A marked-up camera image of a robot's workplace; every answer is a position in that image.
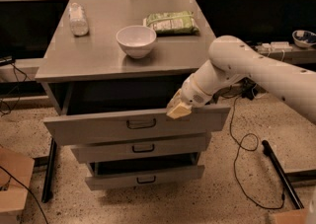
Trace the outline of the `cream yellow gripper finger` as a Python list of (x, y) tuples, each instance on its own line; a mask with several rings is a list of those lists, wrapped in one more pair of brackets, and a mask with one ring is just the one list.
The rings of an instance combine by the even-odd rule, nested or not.
[(167, 116), (177, 119), (189, 115), (192, 112), (192, 106), (181, 99), (182, 90), (179, 89), (167, 105)]

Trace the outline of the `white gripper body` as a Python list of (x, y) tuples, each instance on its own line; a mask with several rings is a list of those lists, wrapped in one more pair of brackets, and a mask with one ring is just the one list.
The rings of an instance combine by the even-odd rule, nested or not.
[(181, 101), (194, 108), (203, 107), (212, 98), (212, 95), (205, 93), (196, 83), (194, 75), (191, 74), (181, 87)]

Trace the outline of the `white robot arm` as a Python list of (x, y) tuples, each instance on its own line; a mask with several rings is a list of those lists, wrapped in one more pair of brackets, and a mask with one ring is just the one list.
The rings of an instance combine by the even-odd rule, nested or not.
[(263, 56), (233, 36), (218, 37), (210, 44), (208, 60), (176, 92), (167, 116), (187, 116), (245, 77), (316, 123), (316, 72)]

